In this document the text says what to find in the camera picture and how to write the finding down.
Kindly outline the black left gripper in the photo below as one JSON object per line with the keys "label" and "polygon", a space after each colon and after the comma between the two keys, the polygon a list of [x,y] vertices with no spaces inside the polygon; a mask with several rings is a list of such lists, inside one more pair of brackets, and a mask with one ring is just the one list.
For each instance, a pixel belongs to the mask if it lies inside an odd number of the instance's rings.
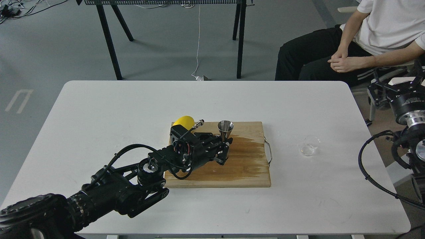
{"label": "black left gripper", "polygon": [[195,121],[190,130],[181,125],[171,126],[170,145],[159,150],[161,156],[149,153],[148,171],[192,171],[211,161],[224,165],[233,138],[222,139],[221,135],[211,132],[194,132],[204,122],[202,119]]}

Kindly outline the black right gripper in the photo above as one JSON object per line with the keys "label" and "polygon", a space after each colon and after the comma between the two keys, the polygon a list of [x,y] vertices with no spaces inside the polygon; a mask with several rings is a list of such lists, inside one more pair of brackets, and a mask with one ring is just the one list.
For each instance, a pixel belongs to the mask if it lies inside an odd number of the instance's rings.
{"label": "black right gripper", "polygon": [[414,61],[415,78],[394,78],[399,73],[391,71],[380,75],[373,72],[373,79],[367,87],[370,104],[369,121],[375,119],[376,110],[391,108],[395,121],[406,126],[416,126],[425,122],[424,77],[421,60]]}

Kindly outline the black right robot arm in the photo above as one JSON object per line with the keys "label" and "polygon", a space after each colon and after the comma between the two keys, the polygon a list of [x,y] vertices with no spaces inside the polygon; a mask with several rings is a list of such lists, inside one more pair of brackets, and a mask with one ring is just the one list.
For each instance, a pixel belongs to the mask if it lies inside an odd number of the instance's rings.
{"label": "black right robot arm", "polygon": [[[358,165],[366,180],[378,189],[386,192],[411,206],[424,209],[424,138],[425,138],[425,97],[424,66],[420,59],[413,64],[398,66],[391,73],[379,76],[374,70],[374,80],[367,87],[370,99],[370,125],[375,110],[391,109],[397,124],[405,126],[401,131],[385,130],[373,135],[361,147]],[[362,154],[365,147],[374,139],[385,136],[392,141],[391,155],[396,163],[404,169],[412,170],[413,186],[419,201],[413,201],[393,193],[377,183],[365,170]]]}

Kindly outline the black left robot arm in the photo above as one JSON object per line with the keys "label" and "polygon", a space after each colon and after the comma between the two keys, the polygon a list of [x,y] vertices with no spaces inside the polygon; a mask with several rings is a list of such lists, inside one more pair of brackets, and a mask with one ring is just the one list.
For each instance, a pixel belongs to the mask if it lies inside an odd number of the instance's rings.
{"label": "black left robot arm", "polygon": [[208,162],[225,164],[234,124],[220,121],[219,135],[196,132],[203,124],[184,125],[178,119],[170,129],[170,145],[160,150],[143,144],[124,147],[68,198],[44,194],[6,207],[1,210],[1,238],[79,239],[78,231],[111,211],[134,218],[168,195],[166,171],[185,180]]}

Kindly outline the person's left hand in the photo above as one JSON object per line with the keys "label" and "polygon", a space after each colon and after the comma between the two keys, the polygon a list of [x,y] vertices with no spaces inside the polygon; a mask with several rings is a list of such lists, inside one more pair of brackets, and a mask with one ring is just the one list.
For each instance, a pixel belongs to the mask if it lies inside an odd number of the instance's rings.
{"label": "person's left hand", "polygon": [[337,73],[347,73],[358,69],[376,67],[374,56],[348,56],[328,60],[330,67]]}

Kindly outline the person's right hand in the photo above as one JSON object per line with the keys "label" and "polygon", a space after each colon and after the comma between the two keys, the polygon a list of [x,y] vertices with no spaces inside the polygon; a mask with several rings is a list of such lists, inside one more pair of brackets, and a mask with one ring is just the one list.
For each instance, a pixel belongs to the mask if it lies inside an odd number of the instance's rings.
{"label": "person's right hand", "polygon": [[328,63],[330,63],[331,68],[341,68],[343,66],[346,66],[347,57],[348,57],[348,50],[339,49],[331,56],[331,59],[328,60]]}

